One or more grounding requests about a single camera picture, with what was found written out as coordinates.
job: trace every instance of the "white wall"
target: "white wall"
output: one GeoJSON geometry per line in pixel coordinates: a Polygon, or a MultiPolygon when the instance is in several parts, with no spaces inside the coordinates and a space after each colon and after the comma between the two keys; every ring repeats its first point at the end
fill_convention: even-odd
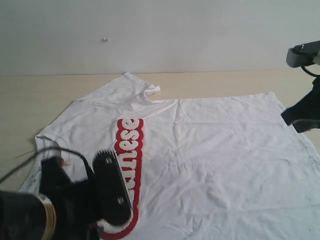
{"type": "Polygon", "coordinates": [[[288,48],[320,40],[319,9],[319,0],[0,0],[0,75],[286,68],[288,48]]]}

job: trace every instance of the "white t-shirt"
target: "white t-shirt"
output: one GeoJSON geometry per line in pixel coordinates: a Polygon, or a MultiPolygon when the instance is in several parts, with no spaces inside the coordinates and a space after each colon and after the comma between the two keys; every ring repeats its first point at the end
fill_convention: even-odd
{"type": "MultiPolygon", "coordinates": [[[[102,238],[320,239],[320,157],[286,126],[274,93],[147,98],[158,91],[126,73],[75,100],[35,138],[38,149],[76,150],[90,165],[115,148],[133,215],[118,228],[99,222],[102,238]]],[[[79,159],[61,156],[73,181],[86,178],[79,159]]],[[[46,157],[22,190],[39,189],[46,157]]]]}

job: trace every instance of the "beige table surface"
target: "beige table surface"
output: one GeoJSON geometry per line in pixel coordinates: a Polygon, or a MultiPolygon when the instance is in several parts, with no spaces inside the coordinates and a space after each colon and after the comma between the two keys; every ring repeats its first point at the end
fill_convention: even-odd
{"type": "MultiPolygon", "coordinates": [[[[202,73],[135,74],[161,87],[152,100],[216,98],[275,92],[291,106],[312,88],[314,78],[299,69],[202,73]]],[[[73,100],[101,87],[117,75],[0,77],[0,176],[35,149],[34,137],[73,100]]],[[[306,134],[320,152],[320,130],[306,134]]],[[[31,164],[0,185],[17,190],[31,164]]]]}

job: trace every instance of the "black cable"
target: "black cable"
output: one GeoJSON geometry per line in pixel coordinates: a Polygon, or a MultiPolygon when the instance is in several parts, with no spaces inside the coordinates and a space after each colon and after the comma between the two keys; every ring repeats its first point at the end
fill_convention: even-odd
{"type": "Polygon", "coordinates": [[[82,159],[84,167],[85,167],[85,171],[86,174],[88,176],[88,179],[93,179],[94,177],[94,172],[92,171],[91,167],[88,164],[87,159],[85,158],[85,156],[83,156],[81,153],[77,152],[77,151],[73,151],[73,150],[69,150],[67,148],[63,148],[63,147],[58,147],[58,146],[53,146],[53,147],[46,147],[43,149],[40,149],[39,151],[37,151],[35,154],[33,154],[31,157],[29,157],[27,160],[25,160],[23,163],[21,163],[20,165],[16,166],[14,169],[12,169],[11,171],[9,171],[6,175],[4,175],[2,178],[0,178],[0,184],[5,181],[7,178],[9,178],[12,174],[14,174],[16,171],[18,171],[19,169],[23,168],[24,166],[26,166],[28,163],[30,163],[33,159],[35,159],[39,154],[49,151],[49,150],[60,150],[63,152],[68,152],[74,155],[77,155],[79,158],[82,159]]]}
{"type": "Polygon", "coordinates": [[[312,76],[312,77],[315,77],[315,78],[320,77],[320,74],[315,74],[315,73],[313,73],[313,72],[310,72],[308,69],[306,69],[305,66],[301,66],[301,68],[302,68],[302,70],[303,70],[306,74],[308,74],[308,75],[310,75],[310,76],[312,76]]]}

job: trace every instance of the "printed logo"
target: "printed logo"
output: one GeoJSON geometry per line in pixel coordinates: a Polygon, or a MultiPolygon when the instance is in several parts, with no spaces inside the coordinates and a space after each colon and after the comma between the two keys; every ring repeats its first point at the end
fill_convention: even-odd
{"type": "Polygon", "coordinates": [[[119,119],[117,122],[118,131],[114,148],[132,204],[132,216],[128,223],[122,227],[111,226],[104,220],[98,222],[98,226],[103,227],[103,231],[100,232],[100,238],[102,239],[122,239],[131,233],[138,222],[144,138],[143,125],[143,119],[119,119]]]}

